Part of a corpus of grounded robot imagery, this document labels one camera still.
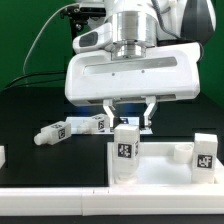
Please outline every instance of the green wall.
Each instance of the green wall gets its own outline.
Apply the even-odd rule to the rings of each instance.
[[[22,75],[26,54],[49,16],[60,7],[73,2],[73,0],[0,1],[0,88]],[[213,0],[213,3],[216,9],[217,30],[212,40],[206,45],[205,57],[200,64],[201,90],[224,107],[222,56],[224,53],[224,1]],[[51,22],[32,54],[27,72],[67,68],[72,56],[69,29],[68,19],[61,20],[57,16]]]
[[[0,88],[22,75],[24,59],[44,23],[56,10],[71,3],[74,1],[0,1]],[[62,20],[58,15],[33,51],[27,72],[66,69],[72,56],[71,44],[69,21]]]

